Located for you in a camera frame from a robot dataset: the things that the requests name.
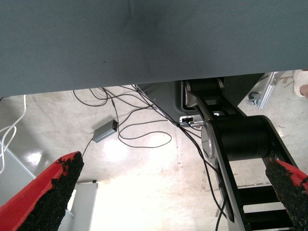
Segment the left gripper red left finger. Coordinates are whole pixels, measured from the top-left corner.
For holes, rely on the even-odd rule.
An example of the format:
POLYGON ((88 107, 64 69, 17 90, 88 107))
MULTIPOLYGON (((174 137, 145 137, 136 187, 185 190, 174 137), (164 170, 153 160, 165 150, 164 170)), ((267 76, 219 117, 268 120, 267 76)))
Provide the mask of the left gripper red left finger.
POLYGON ((84 166, 81 152, 61 156, 0 208, 2 231, 56 231, 84 166))

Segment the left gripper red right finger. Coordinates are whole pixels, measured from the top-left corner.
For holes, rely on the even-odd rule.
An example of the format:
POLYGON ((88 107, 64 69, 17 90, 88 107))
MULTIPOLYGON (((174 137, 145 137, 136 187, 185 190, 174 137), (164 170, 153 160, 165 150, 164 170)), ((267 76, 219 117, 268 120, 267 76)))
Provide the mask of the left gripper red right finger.
POLYGON ((297 167, 270 158, 266 176, 284 205, 296 231, 308 229, 308 176, 297 167))

